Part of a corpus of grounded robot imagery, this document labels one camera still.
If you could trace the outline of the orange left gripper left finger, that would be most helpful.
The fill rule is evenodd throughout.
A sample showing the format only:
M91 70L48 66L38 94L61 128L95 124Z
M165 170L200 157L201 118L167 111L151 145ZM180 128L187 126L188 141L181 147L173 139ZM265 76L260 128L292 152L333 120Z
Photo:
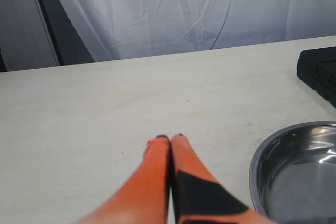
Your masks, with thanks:
M77 223L167 223L170 140L148 141L142 162L122 187Z

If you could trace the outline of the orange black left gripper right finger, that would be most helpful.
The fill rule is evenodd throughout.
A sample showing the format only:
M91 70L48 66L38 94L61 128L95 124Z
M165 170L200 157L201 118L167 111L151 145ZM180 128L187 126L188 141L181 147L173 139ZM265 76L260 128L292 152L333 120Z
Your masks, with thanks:
M273 223L231 195L181 133L171 140L176 223Z

